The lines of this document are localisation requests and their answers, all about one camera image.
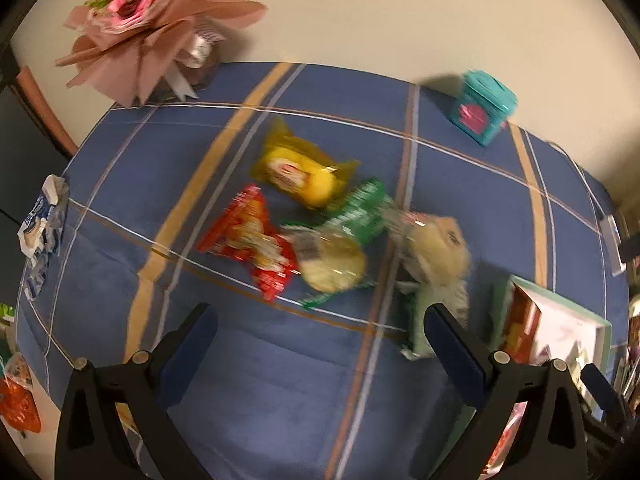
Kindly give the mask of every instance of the metal bolt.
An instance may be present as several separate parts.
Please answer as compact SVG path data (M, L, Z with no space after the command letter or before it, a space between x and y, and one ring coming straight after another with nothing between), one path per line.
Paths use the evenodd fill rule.
M566 363L562 361L562 359L554 359L554 368L559 372L564 372L566 370Z
M507 352L498 350L497 352L494 352L494 361L500 363L501 365L505 365L509 361L511 361L511 359L509 358L509 354L507 354Z
M143 365L144 363L149 361L149 352L140 350L139 352L133 354L131 360L137 365Z
M79 357L74 362L74 368L81 372L87 366L87 363L88 361L86 360L86 357Z

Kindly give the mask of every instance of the yellow stripe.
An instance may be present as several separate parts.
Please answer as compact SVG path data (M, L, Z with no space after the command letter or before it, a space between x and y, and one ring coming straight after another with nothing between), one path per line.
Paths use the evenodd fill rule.
M279 63L276 65L248 95L242 106L257 107L260 105L266 95L273 90L274 86L277 85L291 67L291 63ZM229 119L224 129L211 143L200 165L184 188L180 199L164 220L164 224L162 224L156 235L152 249L162 251L159 246L172 246L184 221L201 197L211 177L220 165L223 156L238 135L238 131L244 128L254 113L255 111L249 108L240 108ZM127 341L124 349L125 361L140 349L140 343L151 310L154 283L164 272L166 263L167 260L165 258L155 251L151 251L145 265L138 271L138 290L131 303L129 321L127 323Z
M524 145L522 132L516 124L509 123L511 129L511 137L515 145L520 165L524 172L524 178L529 184L529 195L531 197L531 209L533 212L533 248L535 261L535 282L546 288L547 275L547 258L546 258L546 223L545 223L545 206L542 202L542 195L537 192L538 182L536 174L533 172L529 153Z

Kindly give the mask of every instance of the yellow wrapper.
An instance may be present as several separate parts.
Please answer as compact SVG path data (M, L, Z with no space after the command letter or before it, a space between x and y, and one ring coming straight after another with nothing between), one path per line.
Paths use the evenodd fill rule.
M252 176L273 184L309 209L318 209L340 195L359 164L357 160L337 164L312 142L296 137L277 117Z

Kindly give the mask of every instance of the blue gripper pad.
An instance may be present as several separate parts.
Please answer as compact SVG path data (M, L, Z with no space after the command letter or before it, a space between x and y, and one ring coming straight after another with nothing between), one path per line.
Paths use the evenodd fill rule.
M435 305L432 305L424 314L424 334L462 401L479 410L486 403L488 378L452 329L450 322L457 323L453 316L447 321Z
M163 409L182 400L217 331L218 315L212 306L201 303L177 331L164 336L181 338L159 375L156 400Z

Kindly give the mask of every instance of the wall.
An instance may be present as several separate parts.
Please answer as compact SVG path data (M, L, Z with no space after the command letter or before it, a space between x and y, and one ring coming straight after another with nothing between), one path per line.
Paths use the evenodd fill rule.
M52 66L74 38L60 23L80 1L40 0L14 41L76 141L109 104L91 89L65 90L73 69ZM232 42L227 59L321 63L431 83L482 68L518 95L516 122L605 181L640 131L640 60L600 0L259 1L270 11Z

